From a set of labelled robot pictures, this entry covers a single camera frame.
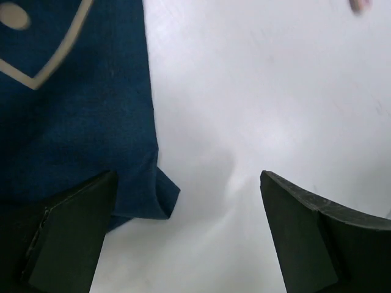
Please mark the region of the pink plastic utensil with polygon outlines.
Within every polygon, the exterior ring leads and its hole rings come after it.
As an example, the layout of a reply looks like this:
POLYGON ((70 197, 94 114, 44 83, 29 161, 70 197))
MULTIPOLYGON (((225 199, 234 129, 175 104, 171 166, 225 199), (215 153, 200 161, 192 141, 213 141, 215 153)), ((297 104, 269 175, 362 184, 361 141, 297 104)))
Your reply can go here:
POLYGON ((349 6, 356 15, 364 13, 372 6, 372 0, 349 0, 349 6))

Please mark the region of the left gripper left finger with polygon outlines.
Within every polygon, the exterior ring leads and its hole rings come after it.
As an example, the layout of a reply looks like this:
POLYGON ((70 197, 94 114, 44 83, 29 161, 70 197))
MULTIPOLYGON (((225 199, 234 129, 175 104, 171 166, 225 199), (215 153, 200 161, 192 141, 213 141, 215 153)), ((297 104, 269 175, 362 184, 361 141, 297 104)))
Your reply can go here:
POLYGON ((1 292, 89 292, 117 186, 106 171, 40 201, 1 203, 1 292))

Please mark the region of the navy blue cloth placemat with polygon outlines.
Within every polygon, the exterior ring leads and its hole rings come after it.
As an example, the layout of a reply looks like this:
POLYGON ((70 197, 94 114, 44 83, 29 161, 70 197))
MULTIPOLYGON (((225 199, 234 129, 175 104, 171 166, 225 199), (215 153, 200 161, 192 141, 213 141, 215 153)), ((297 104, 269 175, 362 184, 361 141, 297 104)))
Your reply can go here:
POLYGON ((157 162, 142 1, 2 1, 1 210, 113 170, 110 230, 165 220, 157 162))

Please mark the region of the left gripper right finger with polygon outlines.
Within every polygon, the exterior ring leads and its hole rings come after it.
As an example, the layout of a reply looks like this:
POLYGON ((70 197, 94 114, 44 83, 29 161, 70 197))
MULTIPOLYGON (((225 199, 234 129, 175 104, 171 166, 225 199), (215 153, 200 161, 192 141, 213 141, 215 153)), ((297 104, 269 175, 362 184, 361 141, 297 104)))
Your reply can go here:
POLYGON ((389 219, 266 170, 260 191, 287 292, 390 292, 389 219))

